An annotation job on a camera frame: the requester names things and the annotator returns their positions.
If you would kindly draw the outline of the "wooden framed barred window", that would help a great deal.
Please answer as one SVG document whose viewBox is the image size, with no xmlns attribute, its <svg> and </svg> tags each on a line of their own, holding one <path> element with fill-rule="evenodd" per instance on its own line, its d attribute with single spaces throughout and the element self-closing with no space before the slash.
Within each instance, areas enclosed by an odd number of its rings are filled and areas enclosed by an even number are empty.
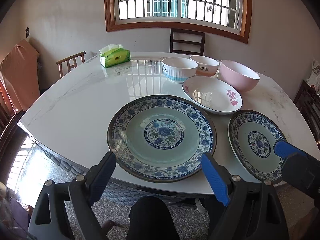
<svg viewBox="0 0 320 240">
<path fill-rule="evenodd" d="M 104 0 L 108 32 L 178 28 L 247 43 L 252 0 Z"/>
</svg>

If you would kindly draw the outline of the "blue ribbed white bowl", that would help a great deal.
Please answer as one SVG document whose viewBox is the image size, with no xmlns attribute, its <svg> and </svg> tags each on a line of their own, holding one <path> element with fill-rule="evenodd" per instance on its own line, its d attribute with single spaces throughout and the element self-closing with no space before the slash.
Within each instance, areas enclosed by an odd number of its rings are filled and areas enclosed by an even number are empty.
<svg viewBox="0 0 320 240">
<path fill-rule="evenodd" d="M 172 82 L 183 83 L 196 74 L 198 63 L 183 57 L 167 57 L 162 60 L 163 74 Z"/>
</svg>

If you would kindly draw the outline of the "white pink-flower plate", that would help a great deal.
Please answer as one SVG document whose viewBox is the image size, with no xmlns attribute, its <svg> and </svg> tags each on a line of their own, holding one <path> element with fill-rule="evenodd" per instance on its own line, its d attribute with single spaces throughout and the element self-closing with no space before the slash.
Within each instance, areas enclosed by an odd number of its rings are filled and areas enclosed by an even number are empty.
<svg viewBox="0 0 320 240">
<path fill-rule="evenodd" d="M 192 102 L 213 114 L 229 115 L 243 104 L 235 88 L 214 77 L 190 77 L 183 82 L 182 89 Z"/>
</svg>

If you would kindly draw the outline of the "dark wooden bench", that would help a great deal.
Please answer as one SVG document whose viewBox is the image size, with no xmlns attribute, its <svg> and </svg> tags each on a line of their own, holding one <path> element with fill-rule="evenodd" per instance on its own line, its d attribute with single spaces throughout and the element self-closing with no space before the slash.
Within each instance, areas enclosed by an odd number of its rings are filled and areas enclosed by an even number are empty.
<svg viewBox="0 0 320 240">
<path fill-rule="evenodd" d="M 24 113 L 25 111 L 20 111 L 10 116 L 1 102 L 1 176 L 7 174 L 12 163 L 17 123 Z"/>
</svg>

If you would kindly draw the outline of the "dark wooden side furniture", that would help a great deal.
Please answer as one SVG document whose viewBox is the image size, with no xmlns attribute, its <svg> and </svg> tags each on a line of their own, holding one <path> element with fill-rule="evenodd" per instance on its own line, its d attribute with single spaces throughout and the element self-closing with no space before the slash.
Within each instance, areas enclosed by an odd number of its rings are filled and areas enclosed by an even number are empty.
<svg viewBox="0 0 320 240">
<path fill-rule="evenodd" d="M 313 87 L 303 80 L 293 102 L 308 124 L 319 148 L 319 95 Z"/>
</svg>

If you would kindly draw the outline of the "white bag on cabinet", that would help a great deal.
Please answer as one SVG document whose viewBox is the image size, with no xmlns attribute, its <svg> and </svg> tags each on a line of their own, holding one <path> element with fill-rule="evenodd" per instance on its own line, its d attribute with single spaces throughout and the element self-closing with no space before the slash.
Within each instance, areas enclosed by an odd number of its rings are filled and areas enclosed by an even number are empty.
<svg viewBox="0 0 320 240">
<path fill-rule="evenodd" d="M 319 77 L 320 77 L 319 62 L 316 60 L 313 60 L 311 74 L 307 79 L 307 83 L 314 89 L 319 89 Z"/>
</svg>

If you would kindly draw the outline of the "black wall switch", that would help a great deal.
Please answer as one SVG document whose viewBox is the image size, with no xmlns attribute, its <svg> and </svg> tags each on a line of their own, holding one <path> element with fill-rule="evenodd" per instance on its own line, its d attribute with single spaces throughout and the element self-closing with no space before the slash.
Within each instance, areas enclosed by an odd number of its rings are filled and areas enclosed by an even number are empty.
<svg viewBox="0 0 320 240">
<path fill-rule="evenodd" d="M 28 37 L 29 35 L 30 35 L 29 27 L 26 27 L 26 29 L 25 29 L 25 36 Z"/>
</svg>

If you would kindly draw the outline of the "white Rabbit bowl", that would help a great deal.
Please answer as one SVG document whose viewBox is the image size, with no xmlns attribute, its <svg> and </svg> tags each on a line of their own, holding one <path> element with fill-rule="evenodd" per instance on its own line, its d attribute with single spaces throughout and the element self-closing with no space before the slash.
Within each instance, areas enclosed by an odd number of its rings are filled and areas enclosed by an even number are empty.
<svg viewBox="0 0 320 240">
<path fill-rule="evenodd" d="M 189 59 L 198 64 L 196 75 L 212 77 L 217 73 L 220 66 L 219 61 L 206 56 L 192 55 Z"/>
</svg>

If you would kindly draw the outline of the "green tissue pack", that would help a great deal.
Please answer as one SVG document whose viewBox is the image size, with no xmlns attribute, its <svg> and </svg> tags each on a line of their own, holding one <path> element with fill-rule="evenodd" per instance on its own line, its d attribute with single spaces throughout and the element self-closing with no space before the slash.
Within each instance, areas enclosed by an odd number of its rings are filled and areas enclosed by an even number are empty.
<svg viewBox="0 0 320 240">
<path fill-rule="evenodd" d="M 121 44 L 109 44 L 99 50 L 100 64 L 104 68 L 131 61 L 130 51 Z"/>
</svg>

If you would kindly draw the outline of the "large pink bowl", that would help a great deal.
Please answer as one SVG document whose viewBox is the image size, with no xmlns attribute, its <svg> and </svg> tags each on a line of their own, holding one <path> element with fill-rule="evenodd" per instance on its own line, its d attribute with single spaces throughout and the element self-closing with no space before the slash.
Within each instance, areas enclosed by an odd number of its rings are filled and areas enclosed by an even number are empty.
<svg viewBox="0 0 320 240">
<path fill-rule="evenodd" d="M 219 78 L 239 92 L 249 92 L 260 81 L 260 76 L 251 68 L 231 60 L 220 61 Z"/>
</svg>

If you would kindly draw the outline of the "dark wooden chair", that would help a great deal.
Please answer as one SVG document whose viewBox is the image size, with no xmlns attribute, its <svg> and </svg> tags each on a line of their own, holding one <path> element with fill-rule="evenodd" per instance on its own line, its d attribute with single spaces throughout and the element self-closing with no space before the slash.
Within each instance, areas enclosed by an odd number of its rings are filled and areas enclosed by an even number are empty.
<svg viewBox="0 0 320 240">
<path fill-rule="evenodd" d="M 206 34 L 200 31 L 187 29 L 170 29 L 169 52 L 184 55 L 204 55 Z M 183 49 L 183 46 L 198 48 L 198 51 Z"/>
</svg>

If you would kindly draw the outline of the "light wooden chair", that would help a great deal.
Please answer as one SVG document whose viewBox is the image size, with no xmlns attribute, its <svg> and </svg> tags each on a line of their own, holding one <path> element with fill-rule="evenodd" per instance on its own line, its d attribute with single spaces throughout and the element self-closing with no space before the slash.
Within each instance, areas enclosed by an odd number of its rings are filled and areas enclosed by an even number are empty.
<svg viewBox="0 0 320 240">
<path fill-rule="evenodd" d="M 85 62 L 85 55 L 86 55 L 86 52 L 82 51 L 80 53 L 71 55 L 69 57 L 66 57 L 64 59 L 61 59 L 61 60 L 57 61 L 56 65 L 59 68 L 60 78 L 62 78 L 64 76 L 64 73 L 63 73 L 63 64 L 64 63 L 67 64 L 67 73 L 69 73 L 73 68 L 76 68 L 78 66 L 78 63 L 77 63 L 77 60 L 76 60 L 77 58 L 81 59 L 81 63 Z"/>
</svg>

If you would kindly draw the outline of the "small blue floral plate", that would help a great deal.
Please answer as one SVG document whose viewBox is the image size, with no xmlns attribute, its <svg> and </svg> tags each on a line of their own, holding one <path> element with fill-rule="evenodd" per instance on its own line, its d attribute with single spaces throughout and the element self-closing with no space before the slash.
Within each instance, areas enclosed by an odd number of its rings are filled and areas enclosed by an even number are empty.
<svg viewBox="0 0 320 240">
<path fill-rule="evenodd" d="M 274 153 L 274 145 L 286 138 L 271 119 L 252 110 L 237 111 L 229 121 L 228 138 L 234 155 L 252 176 L 274 184 L 283 180 L 284 159 Z"/>
</svg>

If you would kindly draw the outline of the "large blue floral plate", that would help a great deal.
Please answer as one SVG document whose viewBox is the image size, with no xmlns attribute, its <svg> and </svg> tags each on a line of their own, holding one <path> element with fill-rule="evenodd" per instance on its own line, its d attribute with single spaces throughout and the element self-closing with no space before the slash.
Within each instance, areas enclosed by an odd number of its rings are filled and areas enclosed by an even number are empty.
<svg viewBox="0 0 320 240">
<path fill-rule="evenodd" d="M 131 175 L 170 183 L 199 172 L 202 155 L 215 152 L 217 135 L 209 115 L 194 103 L 151 95 L 117 111 L 107 143 L 119 166 Z"/>
</svg>

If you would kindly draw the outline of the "orange cloth covered furniture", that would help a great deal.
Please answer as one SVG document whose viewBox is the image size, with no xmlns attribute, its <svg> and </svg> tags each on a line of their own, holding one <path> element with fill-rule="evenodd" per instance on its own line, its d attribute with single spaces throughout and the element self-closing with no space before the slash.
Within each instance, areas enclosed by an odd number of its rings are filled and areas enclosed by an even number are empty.
<svg viewBox="0 0 320 240">
<path fill-rule="evenodd" d="M 9 115 L 26 111 L 40 97 L 39 52 L 21 40 L 1 62 L 1 94 Z"/>
</svg>

